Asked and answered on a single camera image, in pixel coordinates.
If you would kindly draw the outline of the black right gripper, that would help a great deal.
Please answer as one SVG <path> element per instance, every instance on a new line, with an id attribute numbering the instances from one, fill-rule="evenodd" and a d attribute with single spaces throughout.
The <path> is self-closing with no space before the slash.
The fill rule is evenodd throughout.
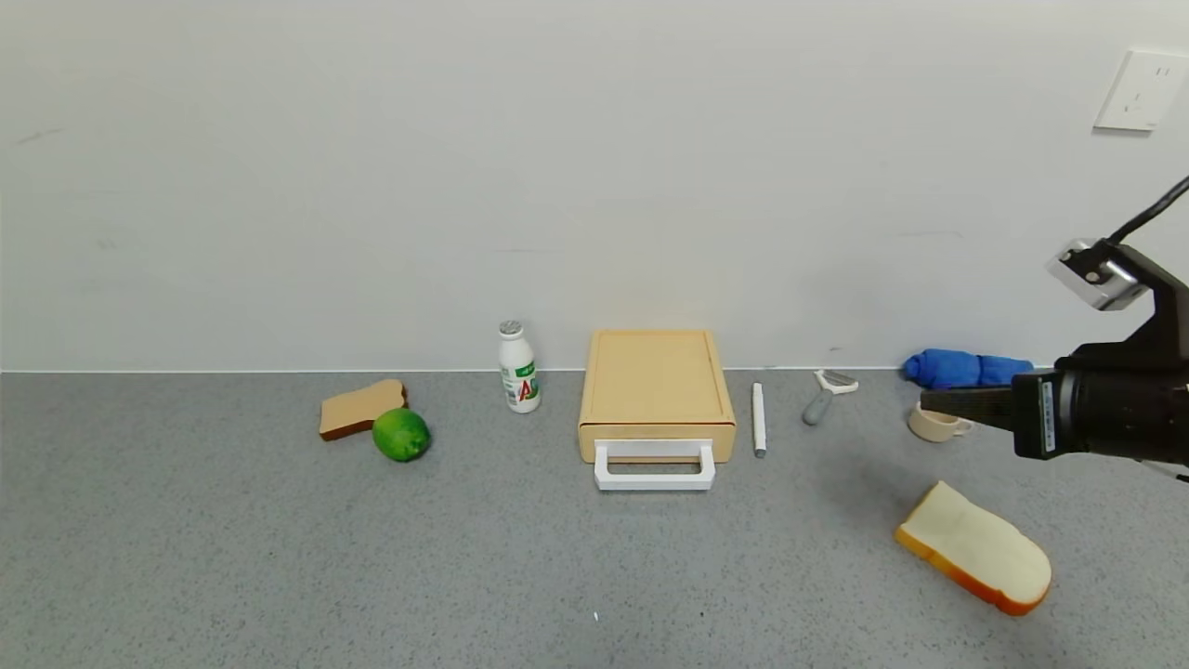
<path id="1" fill-rule="evenodd" d="M 1013 429 L 1028 460 L 1090 453 L 1185 465 L 1185 378 L 1053 370 L 1015 375 L 1009 386 L 925 389 L 923 411 Z"/>

